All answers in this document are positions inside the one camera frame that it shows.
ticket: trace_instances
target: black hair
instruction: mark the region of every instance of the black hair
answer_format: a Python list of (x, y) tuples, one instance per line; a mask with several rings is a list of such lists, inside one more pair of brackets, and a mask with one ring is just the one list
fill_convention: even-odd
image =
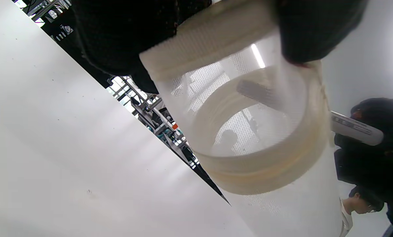
[(373, 192), (363, 187), (356, 186), (354, 189), (351, 189), (351, 192), (348, 196), (352, 198), (356, 193), (359, 193), (360, 198), (366, 201), (366, 203), (372, 205), (375, 211), (378, 212), (383, 209), (384, 202), (381, 201)]

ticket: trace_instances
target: black fabric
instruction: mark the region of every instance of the black fabric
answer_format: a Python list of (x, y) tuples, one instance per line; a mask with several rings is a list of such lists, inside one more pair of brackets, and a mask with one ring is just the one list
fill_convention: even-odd
[(139, 53), (175, 36), (177, 26), (211, 0), (73, 0), (87, 59), (111, 75), (130, 75), (147, 93), (158, 93)]
[(53, 22), (41, 27), (61, 48), (63, 48), (82, 68), (103, 87), (109, 87), (107, 79), (112, 76), (91, 65), (83, 57), (79, 41), (75, 35), (76, 21), (71, 9), (64, 10)]
[(335, 135), (341, 147), (334, 153), (339, 180), (363, 186), (388, 204), (393, 225), (393, 99), (367, 99), (353, 107), (351, 118), (384, 132), (384, 140), (369, 146), (352, 138)]
[[(111, 75), (130, 75), (158, 93), (139, 53), (175, 36), (184, 20), (211, 0), (72, 0), (87, 60)], [(360, 22), (367, 0), (277, 0), (282, 53), (291, 63), (326, 56)]]
[(306, 63), (328, 55), (360, 23), (368, 0), (278, 0), (282, 55)]

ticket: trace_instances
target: translucent plastic cylinder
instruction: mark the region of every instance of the translucent plastic cylinder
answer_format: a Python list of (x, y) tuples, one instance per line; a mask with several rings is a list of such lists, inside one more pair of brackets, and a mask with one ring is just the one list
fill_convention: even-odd
[(140, 55), (170, 114), (259, 236), (342, 227), (320, 62), (282, 60), (264, 0), (217, 3)]

